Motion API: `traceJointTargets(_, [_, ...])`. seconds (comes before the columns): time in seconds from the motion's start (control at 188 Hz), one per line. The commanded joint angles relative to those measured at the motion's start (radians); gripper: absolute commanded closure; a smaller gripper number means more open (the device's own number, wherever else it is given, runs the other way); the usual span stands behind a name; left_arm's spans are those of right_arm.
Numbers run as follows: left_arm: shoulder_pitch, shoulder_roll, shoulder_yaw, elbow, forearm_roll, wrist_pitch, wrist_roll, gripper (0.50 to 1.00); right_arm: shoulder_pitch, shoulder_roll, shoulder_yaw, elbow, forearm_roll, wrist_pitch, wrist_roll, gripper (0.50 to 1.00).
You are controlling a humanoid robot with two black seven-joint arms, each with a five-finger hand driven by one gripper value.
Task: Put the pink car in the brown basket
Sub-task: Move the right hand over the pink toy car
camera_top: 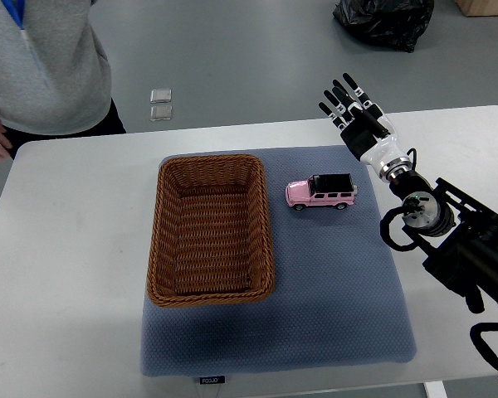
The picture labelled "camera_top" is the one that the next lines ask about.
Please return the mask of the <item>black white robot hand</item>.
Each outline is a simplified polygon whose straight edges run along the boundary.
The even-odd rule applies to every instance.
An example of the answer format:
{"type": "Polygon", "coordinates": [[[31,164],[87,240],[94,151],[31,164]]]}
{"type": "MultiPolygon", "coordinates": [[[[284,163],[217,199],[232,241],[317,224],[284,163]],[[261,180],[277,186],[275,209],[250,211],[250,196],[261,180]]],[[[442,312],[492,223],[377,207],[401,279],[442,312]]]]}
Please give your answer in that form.
{"type": "Polygon", "coordinates": [[[412,161],[398,146],[396,129],[388,116],[372,103],[348,73],[343,73],[343,78],[354,94],[351,95],[338,80],[333,80],[333,93],[324,91],[324,96],[339,114],[323,102],[318,105],[341,131],[340,136],[349,151],[358,161],[370,165],[384,182],[391,182],[402,172],[410,172],[412,161]]]}

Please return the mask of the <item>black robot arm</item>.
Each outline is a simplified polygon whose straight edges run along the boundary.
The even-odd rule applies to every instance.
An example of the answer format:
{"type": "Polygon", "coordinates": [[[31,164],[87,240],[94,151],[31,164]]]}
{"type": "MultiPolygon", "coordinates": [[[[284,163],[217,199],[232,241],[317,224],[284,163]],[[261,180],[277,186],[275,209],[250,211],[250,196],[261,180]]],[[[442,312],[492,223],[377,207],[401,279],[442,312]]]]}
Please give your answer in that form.
{"type": "Polygon", "coordinates": [[[483,312],[483,293],[498,304],[498,214],[441,178],[432,187],[416,170],[416,150],[401,150],[388,116],[350,75],[343,78],[319,107],[352,155],[402,202],[380,222],[384,243],[400,252],[421,249],[424,269],[472,313],[483,312]]]}

